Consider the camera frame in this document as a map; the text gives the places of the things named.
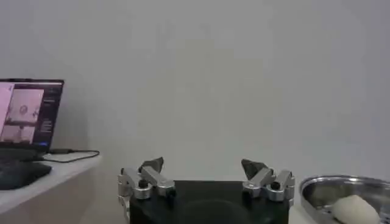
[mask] table surface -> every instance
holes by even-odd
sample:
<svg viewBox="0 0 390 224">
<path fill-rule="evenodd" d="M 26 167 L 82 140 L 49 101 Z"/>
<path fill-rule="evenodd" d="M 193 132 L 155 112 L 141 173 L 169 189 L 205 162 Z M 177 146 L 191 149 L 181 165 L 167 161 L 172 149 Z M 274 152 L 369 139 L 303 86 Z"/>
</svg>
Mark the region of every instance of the table surface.
<svg viewBox="0 0 390 224">
<path fill-rule="evenodd" d="M 50 156 L 50 158 L 68 160 L 81 156 L 84 155 L 77 153 L 77 155 L 56 155 Z M 45 164 L 52 167 L 52 171 L 49 175 L 40 178 L 38 181 L 32 183 L 29 186 L 22 187 L 17 190 L 0 191 L 0 214 L 7 212 L 8 210 L 17 207 L 31 198 L 34 198 L 37 195 L 40 195 L 52 189 L 53 187 L 56 187 L 59 184 L 62 184 L 69 179 L 97 166 L 100 160 L 101 156 L 66 164 L 44 162 Z"/>
</svg>

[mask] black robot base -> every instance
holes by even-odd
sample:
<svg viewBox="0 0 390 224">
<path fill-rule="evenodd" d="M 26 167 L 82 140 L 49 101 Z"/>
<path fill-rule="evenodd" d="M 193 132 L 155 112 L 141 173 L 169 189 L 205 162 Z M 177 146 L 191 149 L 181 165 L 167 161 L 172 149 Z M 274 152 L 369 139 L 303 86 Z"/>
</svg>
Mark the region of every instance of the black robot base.
<svg viewBox="0 0 390 224">
<path fill-rule="evenodd" d="M 175 181 L 177 195 L 130 200 L 131 224 L 287 224 L 288 201 L 251 200 L 240 181 Z"/>
<path fill-rule="evenodd" d="M 123 169 L 119 200 L 131 224 L 288 224 L 294 176 L 244 159 L 248 181 L 180 181 L 160 175 L 163 160 Z"/>
</svg>

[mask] silver bowl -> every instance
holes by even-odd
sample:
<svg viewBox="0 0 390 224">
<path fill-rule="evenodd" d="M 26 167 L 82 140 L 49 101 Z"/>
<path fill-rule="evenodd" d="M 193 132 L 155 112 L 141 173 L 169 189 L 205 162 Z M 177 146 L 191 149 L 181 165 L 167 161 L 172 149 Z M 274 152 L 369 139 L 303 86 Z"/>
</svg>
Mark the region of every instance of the silver bowl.
<svg viewBox="0 0 390 224">
<path fill-rule="evenodd" d="M 373 206 L 382 224 L 390 224 L 390 182 L 346 175 L 307 178 L 299 187 L 301 204 L 318 223 L 340 223 L 333 218 L 332 206 L 340 198 L 359 195 Z"/>
</svg>

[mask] screen display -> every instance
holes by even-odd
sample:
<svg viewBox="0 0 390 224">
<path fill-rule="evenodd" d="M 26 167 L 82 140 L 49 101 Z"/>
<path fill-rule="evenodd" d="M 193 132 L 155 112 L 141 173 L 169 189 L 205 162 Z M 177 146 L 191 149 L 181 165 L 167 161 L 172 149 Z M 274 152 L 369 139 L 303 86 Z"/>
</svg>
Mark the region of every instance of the screen display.
<svg viewBox="0 0 390 224">
<path fill-rule="evenodd" d="M 63 82 L 0 81 L 0 145 L 49 147 Z"/>
</svg>

